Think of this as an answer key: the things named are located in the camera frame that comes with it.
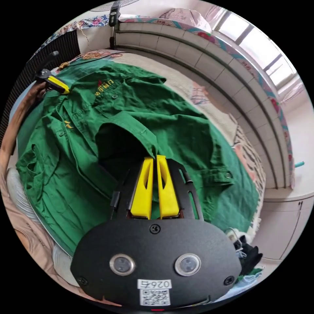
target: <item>white cabinet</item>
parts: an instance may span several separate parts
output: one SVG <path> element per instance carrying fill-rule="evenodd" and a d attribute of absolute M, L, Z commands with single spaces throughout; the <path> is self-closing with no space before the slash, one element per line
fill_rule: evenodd
<path fill-rule="evenodd" d="M 297 226 L 299 212 L 265 211 L 263 208 L 261 224 L 251 245 L 258 246 L 265 258 L 280 259 Z"/>
<path fill-rule="evenodd" d="M 262 211 L 292 212 L 300 209 L 301 201 L 264 202 Z"/>
<path fill-rule="evenodd" d="M 307 221 L 311 215 L 311 212 L 312 212 L 312 207 L 307 207 L 304 210 L 301 209 L 298 224 L 295 228 L 295 231 L 293 233 L 291 241 L 289 242 L 288 247 L 286 248 L 285 252 L 282 255 L 282 259 L 284 259 L 290 253 L 290 251 L 293 249 L 294 245 L 297 243 L 297 241 L 298 241 L 301 233 L 303 232 L 303 230 L 306 226 L 306 223 L 307 223 Z"/>
<path fill-rule="evenodd" d="M 314 197 L 309 197 L 307 199 L 301 200 L 301 211 L 308 209 L 308 208 L 313 208 L 314 205 Z"/>
<path fill-rule="evenodd" d="M 314 205 L 314 197 L 264 202 L 261 223 L 252 243 L 264 258 L 284 259 L 298 241 Z"/>

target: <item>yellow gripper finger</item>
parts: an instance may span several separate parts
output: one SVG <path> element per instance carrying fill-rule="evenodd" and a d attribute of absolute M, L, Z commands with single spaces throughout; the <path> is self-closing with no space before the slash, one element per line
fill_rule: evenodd
<path fill-rule="evenodd" d="M 69 94 L 70 90 L 69 90 L 69 87 L 68 85 L 66 85 L 65 83 L 63 83 L 62 81 L 58 80 L 57 78 L 55 78 L 54 76 L 49 76 L 48 77 L 48 81 L 60 86 L 61 88 L 64 88 L 64 92 L 63 94 L 66 95 L 66 94 Z"/>
<path fill-rule="evenodd" d="M 131 214 L 134 217 L 151 219 L 153 165 L 153 158 L 146 157 L 144 159 L 131 207 Z"/>
<path fill-rule="evenodd" d="M 157 155 L 157 177 L 160 219 L 175 217 L 179 214 L 179 205 L 165 156 Z"/>

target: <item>camera lens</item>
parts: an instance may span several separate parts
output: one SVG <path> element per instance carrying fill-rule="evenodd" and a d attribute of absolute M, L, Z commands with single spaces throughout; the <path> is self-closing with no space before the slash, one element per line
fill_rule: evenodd
<path fill-rule="evenodd" d="M 181 276 L 191 276 L 198 272 L 201 260 L 195 254 L 181 255 L 175 262 L 175 270 Z"/>
<path fill-rule="evenodd" d="M 109 262 L 111 270 L 120 276 L 130 275 L 135 269 L 133 259 L 125 254 L 113 256 Z"/>

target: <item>shirt button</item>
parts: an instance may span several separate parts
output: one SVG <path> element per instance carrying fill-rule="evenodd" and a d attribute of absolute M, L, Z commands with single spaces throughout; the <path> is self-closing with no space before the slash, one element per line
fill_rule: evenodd
<path fill-rule="evenodd" d="M 232 178 L 232 174 L 230 172 L 226 172 L 225 177 L 227 179 L 231 179 Z"/>

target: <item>embroidered logo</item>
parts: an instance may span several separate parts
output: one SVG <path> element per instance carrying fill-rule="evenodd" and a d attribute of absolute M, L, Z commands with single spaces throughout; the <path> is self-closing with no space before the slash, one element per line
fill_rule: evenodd
<path fill-rule="evenodd" d="M 65 127 L 66 127 L 66 128 L 68 128 L 68 129 L 73 129 L 73 127 L 70 125 L 70 122 L 69 122 L 69 121 L 64 120 L 64 123 L 65 123 Z"/>
<path fill-rule="evenodd" d="M 113 80 L 109 80 L 107 82 L 102 82 L 101 80 L 98 81 L 98 87 L 97 87 L 97 91 L 95 93 L 96 96 L 101 95 L 104 92 L 104 89 L 107 89 L 108 87 L 110 87 L 111 85 L 114 84 Z"/>

